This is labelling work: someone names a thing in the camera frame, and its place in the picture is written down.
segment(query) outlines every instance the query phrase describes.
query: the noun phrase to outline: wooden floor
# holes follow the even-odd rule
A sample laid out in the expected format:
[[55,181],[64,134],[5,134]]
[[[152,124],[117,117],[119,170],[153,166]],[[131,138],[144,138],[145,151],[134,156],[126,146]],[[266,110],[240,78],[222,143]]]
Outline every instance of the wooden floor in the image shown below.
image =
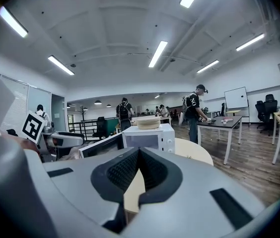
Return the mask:
[[[189,140],[187,124],[172,126],[175,137]],[[241,144],[238,144],[239,130],[233,130],[229,159],[224,165],[228,131],[221,131],[219,141],[217,130],[201,131],[202,147],[211,155],[215,167],[238,180],[267,206],[280,199],[280,152],[276,164],[272,164],[278,140],[272,145],[272,136],[267,132],[260,134],[256,124],[250,127],[243,124]]]

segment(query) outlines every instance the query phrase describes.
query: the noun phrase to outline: microwave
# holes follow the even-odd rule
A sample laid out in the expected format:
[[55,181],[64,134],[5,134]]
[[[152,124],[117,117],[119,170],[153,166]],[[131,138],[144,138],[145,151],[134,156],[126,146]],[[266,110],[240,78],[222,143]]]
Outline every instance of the microwave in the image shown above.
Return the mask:
[[170,124],[160,124],[156,129],[139,129],[131,126],[122,132],[124,148],[150,147],[175,153],[175,133]]

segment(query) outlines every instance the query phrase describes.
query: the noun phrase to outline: black railing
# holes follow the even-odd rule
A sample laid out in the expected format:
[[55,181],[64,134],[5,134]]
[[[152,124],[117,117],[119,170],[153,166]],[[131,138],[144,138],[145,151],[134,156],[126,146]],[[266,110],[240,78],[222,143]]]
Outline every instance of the black railing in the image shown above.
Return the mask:
[[[105,120],[118,119],[117,117],[105,118]],[[88,139],[92,137],[94,133],[97,132],[97,120],[82,120],[80,122],[69,122],[70,132],[80,133],[84,135],[84,141],[98,141],[99,137],[95,137],[94,139]]]

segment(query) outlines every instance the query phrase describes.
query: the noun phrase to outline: ceiling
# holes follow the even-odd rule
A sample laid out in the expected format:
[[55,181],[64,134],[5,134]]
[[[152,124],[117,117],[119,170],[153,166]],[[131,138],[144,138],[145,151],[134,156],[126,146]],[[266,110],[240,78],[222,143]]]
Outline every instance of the ceiling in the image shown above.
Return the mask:
[[[21,38],[0,19],[0,52],[73,86],[92,80],[95,71],[148,70],[158,44],[167,41],[153,69],[194,78],[216,59],[218,69],[251,51],[235,48],[266,33],[269,19],[258,1],[194,0],[185,8],[180,0],[12,0],[6,7],[29,33]],[[50,55],[75,75],[55,67]]]
[[[67,111],[74,112],[78,111],[80,106],[83,106],[84,108],[88,108],[89,110],[93,109],[102,109],[105,108],[108,104],[110,104],[112,107],[116,107],[119,103],[121,103],[121,100],[123,97],[128,99],[128,102],[132,106],[143,106],[147,104],[155,104],[155,103],[163,103],[164,98],[180,98],[180,96],[186,95],[188,93],[166,93],[162,94],[159,98],[155,99],[157,95],[160,95],[160,93],[141,93],[141,94],[124,94],[124,95],[114,95],[114,96],[103,96],[103,97],[97,97],[97,98],[90,98],[85,100],[80,100],[78,102],[70,102],[67,104],[70,104],[70,108],[67,109]],[[95,105],[95,101],[101,101],[101,105]]]

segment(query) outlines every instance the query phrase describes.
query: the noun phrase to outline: round table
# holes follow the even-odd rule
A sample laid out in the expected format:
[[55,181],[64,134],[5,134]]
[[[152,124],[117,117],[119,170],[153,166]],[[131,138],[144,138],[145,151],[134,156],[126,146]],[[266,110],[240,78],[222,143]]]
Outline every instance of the round table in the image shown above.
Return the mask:
[[[207,150],[185,139],[175,138],[175,154],[186,158],[190,157],[190,159],[202,161],[214,166],[213,159]],[[142,173],[138,170],[135,178],[124,194],[125,210],[137,213],[139,211],[138,198],[142,193],[145,193],[144,180]]]

